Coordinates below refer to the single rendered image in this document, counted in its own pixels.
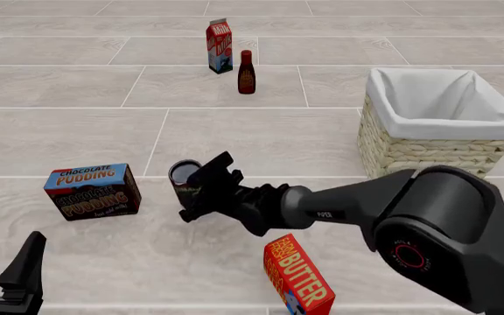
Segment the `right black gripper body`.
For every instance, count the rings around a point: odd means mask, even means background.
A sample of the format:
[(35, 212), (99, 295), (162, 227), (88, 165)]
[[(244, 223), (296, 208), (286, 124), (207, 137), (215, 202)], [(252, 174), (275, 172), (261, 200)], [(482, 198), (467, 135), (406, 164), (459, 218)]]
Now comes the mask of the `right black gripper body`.
[(200, 190), (200, 209), (203, 214), (218, 212), (227, 217), (236, 216), (237, 195), (242, 190), (244, 177), (240, 170), (209, 170), (203, 176)]

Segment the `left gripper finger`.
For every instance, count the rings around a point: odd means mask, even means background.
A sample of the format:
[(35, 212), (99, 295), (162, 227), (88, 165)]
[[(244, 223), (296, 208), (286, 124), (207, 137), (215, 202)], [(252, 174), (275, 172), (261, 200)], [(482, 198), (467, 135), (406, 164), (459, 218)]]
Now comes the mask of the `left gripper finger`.
[(46, 237), (32, 232), (18, 254), (0, 275), (0, 287), (5, 298), (21, 298), (33, 294), (42, 296), (42, 262)]

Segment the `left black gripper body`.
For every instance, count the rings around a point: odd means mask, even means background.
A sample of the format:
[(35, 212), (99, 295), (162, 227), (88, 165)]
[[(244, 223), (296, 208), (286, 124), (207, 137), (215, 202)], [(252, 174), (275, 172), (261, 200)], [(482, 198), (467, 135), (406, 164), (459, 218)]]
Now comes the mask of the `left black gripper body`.
[(4, 290), (0, 297), (0, 315), (38, 315), (43, 301), (41, 293)]

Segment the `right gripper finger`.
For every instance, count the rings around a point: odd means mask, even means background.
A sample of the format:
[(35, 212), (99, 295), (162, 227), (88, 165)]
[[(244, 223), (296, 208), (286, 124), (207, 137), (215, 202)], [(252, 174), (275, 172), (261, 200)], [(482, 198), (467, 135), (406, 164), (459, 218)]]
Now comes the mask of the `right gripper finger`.
[(195, 194), (193, 196), (185, 196), (178, 214), (184, 222), (192, 222), (214, 211), (214, 199), (208, 194)]
[(211, 161), (203, 164), (187, 180), (188, 184), (209, 184), (230, 175), (228, 167), (234, 162), (228, 151), (223, 151)]

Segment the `dark tomato sauce can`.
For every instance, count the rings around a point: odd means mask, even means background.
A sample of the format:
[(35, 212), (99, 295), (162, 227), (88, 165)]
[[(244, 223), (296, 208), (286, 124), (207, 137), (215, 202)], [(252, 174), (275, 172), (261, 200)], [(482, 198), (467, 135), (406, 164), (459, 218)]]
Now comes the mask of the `dark tomato sauce can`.
[(190, 176), (200, 167), (201, 164), (199, 162), (193, 159), (184, 159), (174, 164), (168, 172), (172, 188), (183, 208), (188, 208), (192, 205), (194, 195), (200, 190), (187, 183)]

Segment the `dark red sauce bottle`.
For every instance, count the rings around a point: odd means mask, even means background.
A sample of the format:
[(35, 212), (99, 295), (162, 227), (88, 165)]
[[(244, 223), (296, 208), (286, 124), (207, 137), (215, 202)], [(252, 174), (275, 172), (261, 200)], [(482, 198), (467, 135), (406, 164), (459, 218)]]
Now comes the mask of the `dark red sauce bottle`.
[(240, 94), (251, 95), (256, 91), (256, 73), (250, 50), (243, 50), (241, 52), (241, 64), (237, 83)]

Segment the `woven basket with white liner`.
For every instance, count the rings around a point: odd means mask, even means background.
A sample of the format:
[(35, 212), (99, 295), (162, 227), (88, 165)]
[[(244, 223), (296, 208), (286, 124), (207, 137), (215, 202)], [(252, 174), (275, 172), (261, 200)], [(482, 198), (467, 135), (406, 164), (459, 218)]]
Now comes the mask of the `woven basket with white liner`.
[(375, 67), (357, 144), (371, 179), (437, 165), (484, 178), (504, 156), (504, 96), (472, 70)]

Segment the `chocolate pudding box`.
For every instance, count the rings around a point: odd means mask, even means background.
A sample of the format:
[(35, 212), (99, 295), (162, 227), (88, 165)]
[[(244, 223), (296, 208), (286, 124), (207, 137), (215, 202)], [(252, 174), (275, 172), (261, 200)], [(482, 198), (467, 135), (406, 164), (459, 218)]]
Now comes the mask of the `chocolate pudding box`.
[(54, 170), (44, 191), (67, 221), (137, 214), (142, 201), (128, 164)]

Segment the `red white milk carton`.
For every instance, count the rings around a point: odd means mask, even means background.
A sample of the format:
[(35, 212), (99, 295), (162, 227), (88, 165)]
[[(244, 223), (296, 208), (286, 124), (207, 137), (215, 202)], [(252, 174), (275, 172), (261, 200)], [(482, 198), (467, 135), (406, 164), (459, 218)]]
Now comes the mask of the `red white milk carton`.
[(213, 20), (206, 28), (208, 65), (217, 74), (233, 70), (232, 31), (225, 18)]

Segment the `red butter box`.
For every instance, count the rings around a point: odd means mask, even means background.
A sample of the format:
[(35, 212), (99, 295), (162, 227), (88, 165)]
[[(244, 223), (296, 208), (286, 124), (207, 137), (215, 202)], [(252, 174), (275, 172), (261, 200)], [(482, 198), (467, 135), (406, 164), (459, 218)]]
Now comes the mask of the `red butter box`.
[(335, 293), (294, 235), (264, 247), (263, 267), (290, 315), (330, 315)]

